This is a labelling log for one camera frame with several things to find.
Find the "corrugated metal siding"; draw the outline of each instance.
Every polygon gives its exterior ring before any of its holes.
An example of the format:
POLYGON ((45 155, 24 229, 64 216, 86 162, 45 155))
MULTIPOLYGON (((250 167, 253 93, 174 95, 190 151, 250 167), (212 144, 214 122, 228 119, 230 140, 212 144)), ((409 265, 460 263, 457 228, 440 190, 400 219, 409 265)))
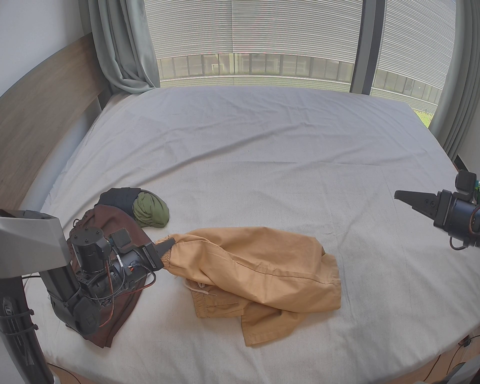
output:
POLYGON ((387 0, 378 67, 442 89, 452 58, 450 0, 387 0))
POLYGON ((361 0, 235 0, 233 51, 355 62, 361 0))
POLYGON ((195 86, 195 85, 277 85, 288 87, 328 89, 332 91, 349 92, 350 84, 338 83, 325 80, 296 79, 280 76, 219 76, 197 77, 187 79, 175 79, 162 81, 162 88, 172 86, 195 86))
POLYGON ((145 0, 157 59, 232 52, 231 0, 145 0))
POLYGON ((391 100, 405 101, 411 108, 418 109, 421 111, 427 111, 428 113, 435 113, 437 110, 437 105, 429 103, 428 101, 423 101, 416 99, 412 96, 402 95, 400 93, 385 91, 383 89, 372 88, 370 93, 372 96, 383 97, 391 100))

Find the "tan pants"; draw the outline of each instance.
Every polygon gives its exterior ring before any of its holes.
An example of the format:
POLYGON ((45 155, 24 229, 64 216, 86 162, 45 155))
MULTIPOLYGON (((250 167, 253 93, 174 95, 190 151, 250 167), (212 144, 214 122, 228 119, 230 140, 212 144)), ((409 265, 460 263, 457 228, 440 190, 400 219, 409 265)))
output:
POLYGON ((310 312, 340 308, 335 257, 315 238, 265 227, 170 237, 162 261, 187 279, 197 316, 241 316, 247 346, 289 335, 310 312))

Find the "grass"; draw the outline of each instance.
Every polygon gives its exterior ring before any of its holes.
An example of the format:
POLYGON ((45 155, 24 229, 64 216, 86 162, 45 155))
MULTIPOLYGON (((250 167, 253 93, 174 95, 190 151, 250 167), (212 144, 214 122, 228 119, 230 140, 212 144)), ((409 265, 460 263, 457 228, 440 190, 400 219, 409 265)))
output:
POLYGON ((428 128, 428 126, 430 125, 430 122, 432 121, 433 113, 419 111, 418 109, 414 109, 414 111, 418 115, 422 123, 425 124, 425 127, 428 128))

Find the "white bed sheet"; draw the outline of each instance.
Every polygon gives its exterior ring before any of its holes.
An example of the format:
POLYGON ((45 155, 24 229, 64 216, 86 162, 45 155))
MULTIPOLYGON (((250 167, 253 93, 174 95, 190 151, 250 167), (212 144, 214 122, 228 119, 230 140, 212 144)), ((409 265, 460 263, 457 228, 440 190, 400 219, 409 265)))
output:
POLYGON ((145 290, 112 348, 53 314, 27 284, 47 358, 98 383, 381 383, 425 364, 480 322, 478 250, 397 189, 454 189, 456 172, 407 104, 283 87, 157 89, 117 99, 55 183, 43 212, 72 221, 111 187, 162 197, 159 239, 201 227, 269 226, 315 236, 334 254, 341 309, 293 334, 244 345, 239 318, 198 319, 167 271, 145 290))

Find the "wooden floor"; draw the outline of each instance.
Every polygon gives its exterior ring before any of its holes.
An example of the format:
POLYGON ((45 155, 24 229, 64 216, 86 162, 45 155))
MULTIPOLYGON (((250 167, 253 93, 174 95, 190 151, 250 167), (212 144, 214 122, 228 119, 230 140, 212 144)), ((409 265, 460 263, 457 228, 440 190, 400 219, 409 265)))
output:
MULTIPOLYGON (((480 335, 480 327, 475 329, 470 334, 470 336, 476 335, 480 335)), ((459 345, 455 345, 455 347, 453 347, 451 350, 442 353, 440 358, 437 356, 435 359, 425 364, 423 367, 418 368, 416 371, 403 375, 402 377, 392 380, 386 384, 413 384, 417 381, 433 383, 435 381, 439 381, 447 375, 450 362, 452 362, 450 365, 450 370, 452 370, 452 368, 457 364, 470 360, 474 356, 480 354, 480 337, 473 339, 468 347, 461 347, 460 349, 458 349, 458 347, 459 345)), ((62 384, 95 384, 91 380, 85 379, 74 372, 66 372, 56 367, 50 367, 58 375, 62 384)))

